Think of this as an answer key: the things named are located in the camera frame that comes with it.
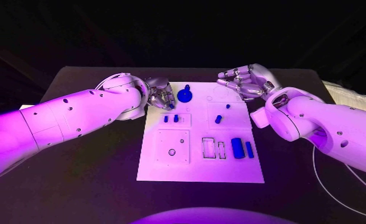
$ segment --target hole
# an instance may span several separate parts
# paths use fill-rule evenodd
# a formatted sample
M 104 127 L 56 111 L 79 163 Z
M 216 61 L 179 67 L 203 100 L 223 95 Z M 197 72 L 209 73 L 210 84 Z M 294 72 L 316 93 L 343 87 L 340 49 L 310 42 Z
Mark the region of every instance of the hole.
M 176 150 L 174 149 L 170 149 L 169 150 L 169 155 L 173 156 L 176 154 Z
M 342 147 L 346 147 L 349 144 L 349 141 L 342 141 Z

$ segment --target blue cylinder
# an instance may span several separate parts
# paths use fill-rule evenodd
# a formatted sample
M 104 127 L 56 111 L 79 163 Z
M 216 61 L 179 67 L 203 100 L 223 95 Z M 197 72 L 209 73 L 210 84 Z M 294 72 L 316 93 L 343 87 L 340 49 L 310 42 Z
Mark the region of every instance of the blue cylinder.
M 248 157 L 254 158 L 254 150 L 252 150 L 252 146 L 251 146 L 249 141 L 245 142 L 245 146 L 246 146 L 246 151 L 248 151 Z
M 235 157 L 235 159 L 245 158 L 244 148 L 242 148 L 242 139 L 241 138 L 234 138 L 231 140 L 231 145 L 232 145 L 232 151 L 234 151 L 234 157 Z
M 223 118 L 223 117 L 222 117 L 221 115 L 218 115 L 216 120 L 215 120 L 215 123 L 219 124 L 222 118 Z

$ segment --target black table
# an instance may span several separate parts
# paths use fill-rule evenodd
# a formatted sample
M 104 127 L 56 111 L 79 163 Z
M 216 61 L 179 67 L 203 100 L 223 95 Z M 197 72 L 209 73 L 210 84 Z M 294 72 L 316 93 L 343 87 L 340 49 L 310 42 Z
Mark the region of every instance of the black table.
M 170 81 L 216 81 L 225 69 L 65 67 L 42 101 L 84 89 L 118 72 Z M 274 69 L 284 87 L 333 99 L 317 73 Z M 258 99 L 249 112 L 264 105 Z M 48 149 L 0 178 L 2 223 L 128 223 L 187 207 L 225 207 L 267 213 L 298 223 L 362 223 L 324 192 L 313 171 L 313 145 L 287 142 L 254 126 L 265 184 L 136 181 L 146 117 L 110 126 Z M 333 195 L 366 212 L 366 188 L 344 165 L 316 152 L 320 179 Z

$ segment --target blue object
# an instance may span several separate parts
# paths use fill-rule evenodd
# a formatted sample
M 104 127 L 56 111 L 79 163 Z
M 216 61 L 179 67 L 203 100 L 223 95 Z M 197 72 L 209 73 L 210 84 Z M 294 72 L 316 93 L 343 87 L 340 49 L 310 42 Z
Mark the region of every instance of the blue object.
M 242 139 L 241 138 L 234 138 L 231 140 L 231 145 L 232 145 L 232 151 L 234 151 L 234 157 L 235 157 L 235 159 L 245 158 L 244 148 L 242 148 Z
M 245 146 L 246 146 L 246 150 L 248 150 L 248 156 L 249 156 L 249 158 L 254 158 L 254 150 L 252 150 L 249 141 L 245 142 Z
M 215 123 L 219 124 L 222 118 L 223 118 L 223 117 L 222 117 L 221 115 L 218 115 L 216 120 L 215 120 Z
M 192 100 L 192 92 L 189 91 L 189 85 L 186 85 L 185 89 L 177 93 L 177 99 L 182 102 L 189 102 Z

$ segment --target robotic hand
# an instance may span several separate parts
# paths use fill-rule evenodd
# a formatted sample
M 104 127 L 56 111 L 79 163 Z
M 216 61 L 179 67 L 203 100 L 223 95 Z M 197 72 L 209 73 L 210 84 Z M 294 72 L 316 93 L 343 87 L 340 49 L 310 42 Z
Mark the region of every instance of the robotic hand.
M 244 101 L 257 97 L 265 100 L 265 106 L 251 113 L 258 128 L 271 125 L 287 141 L 308 139 L 324 154 L 366 171 L 366 111 L 326 104 L 308 92 L 282 88 L 259 64 L 222 72 L 218 77 L 218 83 L 234 89 Z
M 115 120 L 141 117 L 146 104 L 166 110 L 174 108 L 169 80 L 143 81 L 130 73 L 118 73 L 95 89 L 0 115 L 0 175 L 52 145 L 81 137 Z

